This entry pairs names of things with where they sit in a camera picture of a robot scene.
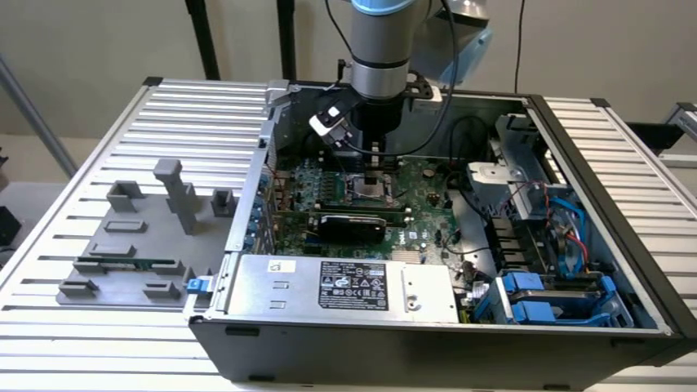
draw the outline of motherboard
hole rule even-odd
[[[368,176],[347,171],[344,167],[351,166],[340,162],[327,165],[316,158],[280,159],[276,254],[447,264],[458,270],[459,257],[443,247],[458,230],[446,162],[404,158],[396,170]],[[368,233],[363,233],[362,223]]]

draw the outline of circuit board module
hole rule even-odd
[[[318,159],[280,159],[276,254],[447,264],[459,270],[459,257],[443,248],[458,229],[446,176],[438,173],[444,163],[404,158],[394,172],[367,178],[327,170]],[[386,221],[384,237],[375,242],[362,238],[327,242],[316,229],[328,216],[379,218]]]

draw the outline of power supply label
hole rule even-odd
[[[384,264],[323,261],[319,305],[326,309],[390,310]]]

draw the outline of white wall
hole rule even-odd
[[[0,52],[63,136],[100,137],[146,76],[204,76],[183,0],[0,0]],[[0,133],[32,133],[2,90]]]
[[[324,1],[296,0],[299,78],[331,81],[348,58]],[[495,40],[467,87],[512,91],[520,0],[490,0]],[[350,35],[351,5],[332,9]],[[208,0],[224,78],[280,78],[275,0]],[[657,121],[697,100],[697,2],[528,0],[522,91],[607,98]],[[0,51],[63,136],[100,137],[147,75],[203,78],[182,0],[0,0]],[[0,93],[0,133],[30,133]]]

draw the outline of metal slotted surface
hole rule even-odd
[[[136,179],[146,193],[163,194],[150,171],[159,158],[174,157],[199,194],[214,187],[232,187],[239,194],[266,120],[264,93],[263,84],[167,79],[159,87],[140,89],[0,272],[0,390],[307,390],[231,384],[218,375],[179,312],[59,306],[55,300],[72,258],[110,208],[104,195],[114,180]],[[632,367],[590,390],[695,391],[695,366],[697,354],[669,367]]]
[[[612,109],[546,98],[659,266],[697,314],[697,215],[685,191]]]

